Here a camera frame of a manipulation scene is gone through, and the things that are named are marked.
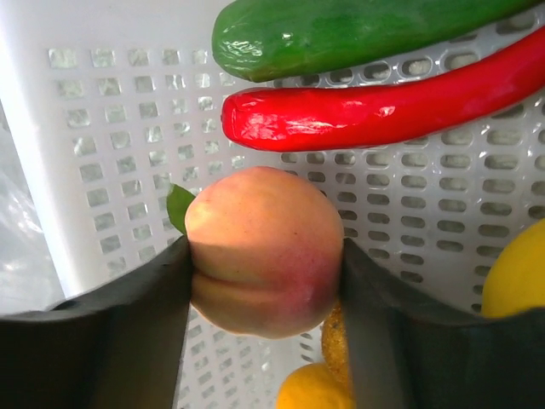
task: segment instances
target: peach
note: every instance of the peach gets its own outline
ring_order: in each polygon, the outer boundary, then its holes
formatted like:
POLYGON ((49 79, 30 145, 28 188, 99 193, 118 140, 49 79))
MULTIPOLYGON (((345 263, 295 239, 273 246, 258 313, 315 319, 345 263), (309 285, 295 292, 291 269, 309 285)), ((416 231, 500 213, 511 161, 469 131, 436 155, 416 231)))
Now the peach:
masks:
POLYGON ((204 189, 186 214, 192 305, 237 334, 290 337, 332 310, 343 226, 309 181, 256 166, 204 189))

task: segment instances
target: red pepper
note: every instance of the red pepper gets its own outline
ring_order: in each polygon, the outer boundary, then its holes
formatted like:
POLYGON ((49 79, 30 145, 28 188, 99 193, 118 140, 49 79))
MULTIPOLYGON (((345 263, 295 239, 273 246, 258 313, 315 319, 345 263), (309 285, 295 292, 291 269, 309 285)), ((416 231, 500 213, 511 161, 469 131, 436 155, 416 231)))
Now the red pepper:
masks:
POLYGON ((545 87, 545 27, 433 78, 345 89, 247 89, 222 108, 223 131, 275 152, 371 147, 453 128, 545 87))

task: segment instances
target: green cucumber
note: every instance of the green cucumber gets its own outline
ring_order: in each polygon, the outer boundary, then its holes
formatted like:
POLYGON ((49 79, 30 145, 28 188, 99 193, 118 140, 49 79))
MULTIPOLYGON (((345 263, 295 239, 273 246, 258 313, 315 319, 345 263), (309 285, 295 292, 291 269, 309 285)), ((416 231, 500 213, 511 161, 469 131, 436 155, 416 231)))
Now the green cucumber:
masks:
POLYGON ((212 52, 260 83, 357 66, 467 34, 542 0, 235 0, 212 52))

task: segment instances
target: green leaf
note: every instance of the green leaf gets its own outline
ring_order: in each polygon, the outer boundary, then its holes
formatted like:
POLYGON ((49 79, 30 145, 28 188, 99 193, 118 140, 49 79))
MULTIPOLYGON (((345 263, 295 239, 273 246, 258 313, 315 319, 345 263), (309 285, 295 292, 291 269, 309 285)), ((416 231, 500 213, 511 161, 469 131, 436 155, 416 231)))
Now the green leaf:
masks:
POLYGON ((195 195, 183 187, 173 184, 167 196, 167 213, 172 225, 180 232, 187 234, 187 208, 195 199, 195 195))

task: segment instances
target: basket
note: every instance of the basket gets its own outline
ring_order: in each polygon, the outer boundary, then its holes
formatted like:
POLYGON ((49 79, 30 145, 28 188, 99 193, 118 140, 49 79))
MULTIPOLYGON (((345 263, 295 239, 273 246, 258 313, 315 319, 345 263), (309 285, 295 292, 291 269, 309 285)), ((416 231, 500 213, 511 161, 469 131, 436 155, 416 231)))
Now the basket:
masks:
MULTIPOLYGON (((502 247, 545 216, 545 90, 403 144, 251 151, 221 133, 224 98, 253 85, 211 58, 211 27, 226 3, 0 0, 0 98, 65 295, 103 285, 176 240, 165 209, 171 182, 198 193, 267 164, 315 183, 346 236, 398 277, 479 312, 502 247)), ((544 19, 540 4, 433 47, 268 85, 418 80, 481 59, 544 19)), ((192 310, 177 407, 273 407, 288 373, 321 359, 319 334, 234 337, 192 310)))

